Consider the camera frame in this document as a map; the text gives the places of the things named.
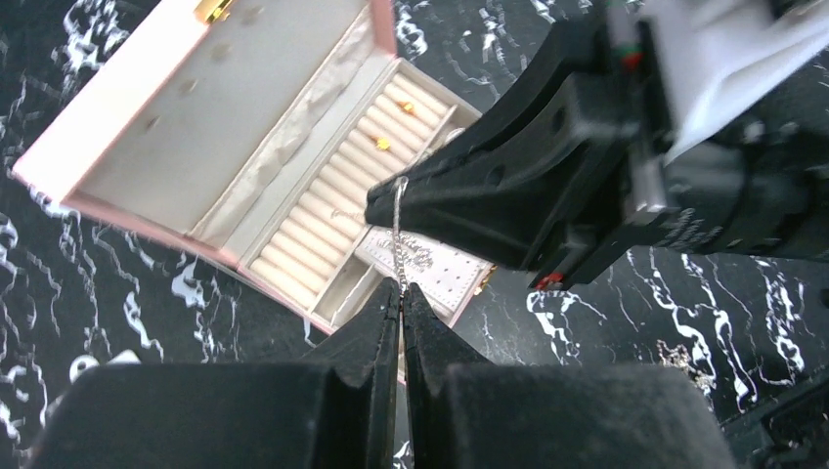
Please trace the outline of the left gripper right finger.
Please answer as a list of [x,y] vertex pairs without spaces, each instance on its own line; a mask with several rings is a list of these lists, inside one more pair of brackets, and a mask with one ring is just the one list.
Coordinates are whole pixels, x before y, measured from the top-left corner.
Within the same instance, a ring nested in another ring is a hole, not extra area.
[[502,365],[401,301],[417,468],[731,468],[706,400],[658,364]]

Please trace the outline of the pink jewelry box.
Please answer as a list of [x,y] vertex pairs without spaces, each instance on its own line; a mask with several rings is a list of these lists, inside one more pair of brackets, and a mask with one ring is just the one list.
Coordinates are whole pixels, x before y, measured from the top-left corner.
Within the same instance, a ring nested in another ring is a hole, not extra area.
[[162,1],[13,171],[333,333],[394,273],[368,190],[478,116],[398,57],[387,1]]

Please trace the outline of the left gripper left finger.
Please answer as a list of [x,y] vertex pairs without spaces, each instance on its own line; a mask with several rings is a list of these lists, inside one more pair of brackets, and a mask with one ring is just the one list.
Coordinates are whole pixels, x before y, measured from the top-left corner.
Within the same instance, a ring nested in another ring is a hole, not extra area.
[[400,289],[300,359],[106,364],[64,394],[32,468],[387,468]]

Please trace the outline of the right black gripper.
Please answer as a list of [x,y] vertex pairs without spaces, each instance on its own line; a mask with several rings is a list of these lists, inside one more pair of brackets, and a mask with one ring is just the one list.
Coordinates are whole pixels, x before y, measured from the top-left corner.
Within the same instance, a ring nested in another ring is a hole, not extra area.
[[828,81],[807,64],[664,169],[677,212],[649,223],[567,223],[531,287],[593,282],[634,246],[784,259],[828,256]]

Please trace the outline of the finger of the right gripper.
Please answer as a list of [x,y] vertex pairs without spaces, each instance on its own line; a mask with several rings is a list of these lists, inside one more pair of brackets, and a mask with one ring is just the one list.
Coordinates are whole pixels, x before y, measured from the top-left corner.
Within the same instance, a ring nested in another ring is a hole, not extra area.
[[622,168],[640,135],[646,54],[627,13],[554,24],[507,92],[459,136],[371,189],[366,221],[398,225],[503,268],[548,269],[567,227],[608,234],[624,216]]

